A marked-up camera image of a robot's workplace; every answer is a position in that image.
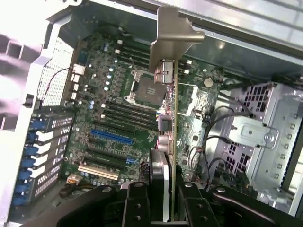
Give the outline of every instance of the motherboard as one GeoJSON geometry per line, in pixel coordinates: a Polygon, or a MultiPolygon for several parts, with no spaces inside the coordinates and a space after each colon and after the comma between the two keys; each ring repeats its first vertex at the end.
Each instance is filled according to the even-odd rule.
{"type": "Polygon", "coordinates": [[[168,97],[178,95],[176,162],[189,181],[190,150],[201,144],[223,71],[184,56],[178,61],[178,94],[170,94],[148,70],[149,45],[124,33],[105,34],[102,28],[85,43],[77,64],[86,66],[86,72],[72,103],[77,113],[63,177],[73,182],[77,175],[93,185],[137,181],[140,165],[159,143],[159,119],[170,105],[168,97]]]}

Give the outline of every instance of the blue pcie slot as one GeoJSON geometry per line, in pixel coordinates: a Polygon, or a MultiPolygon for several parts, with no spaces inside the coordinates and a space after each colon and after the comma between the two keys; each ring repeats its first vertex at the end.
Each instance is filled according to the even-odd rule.
{"type": "Polygon", "coordinates": [[[95,130],[92,129],[90,130],[90,133],[94,136],[98,136],[98,137],[102,137],[105,139],[109,139],[109,140],[115,140],[121,143],[126,143],[126,144],[132,144],[133,140],[132,139],[128,139],[128,138],[124,138],[122,136],[117,136],[108,132],[104,132],[104,131],[100,131],[100,130],[95,130]]]}

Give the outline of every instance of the green circuit board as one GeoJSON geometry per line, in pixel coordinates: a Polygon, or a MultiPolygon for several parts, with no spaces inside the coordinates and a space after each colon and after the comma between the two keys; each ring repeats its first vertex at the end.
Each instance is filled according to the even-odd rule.
{"type": "MultiPolygon", "coordinates": [[[[77,174],[82,175],[86,182],[110,185],[136,181],[139,177],[140,163],[148,161],[150,148],[155,146],[159,134],[157,132],[156,110],[161,106],[161,103],[159,103],[159,97],[156,99],[154,96],[162,95],[163,88],[161,86],[155,87],[150,82],[154,79],[153,75],[147,72],[149,46],[135,42],[129,37],[102,34],[98,30],[90,35],[86,42],[88,45],[82,49],[78,64],[87,66],[87,76],[78,91],[78,111],[65,154],[63,177],[77,174]],[[150,107],[150,109],[133,106],[125,100],[125,97],[134,89],[132,87],[133,73],[139,70],[146,73],[143,73],[139,86],[135,88],[137,91],[136,103],[150,107]],[[143,90],[146,87],[150,87],[146,92],[148,94],[142,95],[140,89],[143,90]],[[103,104],[110,104],[115,108],[122,107],[127,110],[129,115],[133,114],[133,117],[137,117],[139,113],[148,117],[144,121],[129,120],[127,118],[129,115],[125,112],[118,109],[115,111],[113,109],[105,110],[103,104]],[[90,133],[92,129],[131,139],[132,144],[99,138],[90,133]],[[90,152],[88,148],[100,152],[90,152]],[[118,175],[118,179],[84,175],[83,172],[78,171],[78,166],[86,162],[85,157],[107,161],[124,168],[117,169],[93,162],[90,166],[110,171],[118,175]]],[[[180,62],[177,162],[183,169],[185,180],[189,180],[192,170],[189,166],[188,151],[184,151],[184,147],[187,144],[191,148],[202,140],[207,122],[203,118],[198,119],[194,114],[185,116],[188,112],[188,105],[194,102],[196,107],[200,108],[199,113],[202,117],[210,114],[214,109],[218,90],[223,80],[223,72],[215,66],[187,56],[180,62]],[[205,86],[206,79],[211,79],[213,82],[211,87],[205,86]],[[198,89],[193,99],[193,91],[196,89],[194,87],[198,89]]]]}

